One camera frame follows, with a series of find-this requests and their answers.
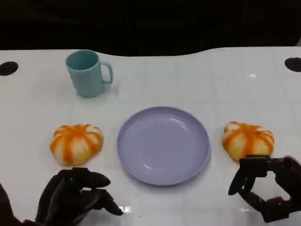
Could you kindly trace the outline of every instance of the pumpkin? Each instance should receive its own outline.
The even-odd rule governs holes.
[[[63,125],[53,136],[50,150],[64,165],[79,165],[88,161],[101,150],[103,135],[93,125]]]
[[[271,155],[274,137],[262,126],[232,121],[224,129],[222,146],[233,160],[239,161],[246,155]]]

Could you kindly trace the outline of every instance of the white table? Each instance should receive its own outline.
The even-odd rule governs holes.
[[[275,157],[301,158],[301,73],[284,61],[301,57],[301,48],[220,48],[187,56],[120,57],[111,62],[115,80],[96,98],[76,95],[64,66],[73,50],[0,51],[0,64],[19,69],[0,77],[0,182],[17,218],[33,220],[41,192],[65,169],[56,163],[49,143],[62,124],[94,124],[104,133],[103,150],[85,167],[108,176],[108,191],[125,216],[92,211],[82,226],[261,226],[262,217],[239,197],[227,196],[238,165],[221,146],[230,121],[264,125],[275,136]],[[174,106],[196,116],[212,144],[209,168],[180,186],[158,188],[129,176],[120,166],[116,138],[135,112]],[[273,174],[254,191],[264,198],[283,195]],[[271,223],[296,226],[301,214]]]

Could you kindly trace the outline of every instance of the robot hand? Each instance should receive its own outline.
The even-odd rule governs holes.
[[[123,212],[110,194],[98,189],[110,183],[106,176],[87,168],[61,170],[42,193],[36,223],[25,221],[23,224],[14,217],[9,198],[0,184],[0,223],[6,226],[75,226],[90,210],[102,208],[120,216]]]
[[[268,171],[275,173],[275,181],[289,195],[285,201],[275,197],[267,201],[251,189],[256,177],[266,177]],[[272,159],[268,156],[250,155],[240,160],[240,169],[229,188],[229,195],[239,193],[255,210],[259,211],[266,223],[288,218],[289,214],[301,210],[301,166],[292,157]]]

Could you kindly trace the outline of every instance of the purple plate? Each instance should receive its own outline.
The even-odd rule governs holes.
[[[158,186],[184,182],[210,158],[204,126],[191,114],[153,107],[134,114],[121,128],[117,151],[126,171]]]

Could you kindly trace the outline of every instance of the teal mug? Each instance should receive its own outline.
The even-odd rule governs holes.
[[[79,50],[66,59],[66,67],[77,93],[82,97],[95,97],[104,92],[105,84],[112,84],[113,69],[110,63],[100,61],[98,55],[91,50]],[[104,81],[100,65],[106,65],[110,72],[110,80]]]

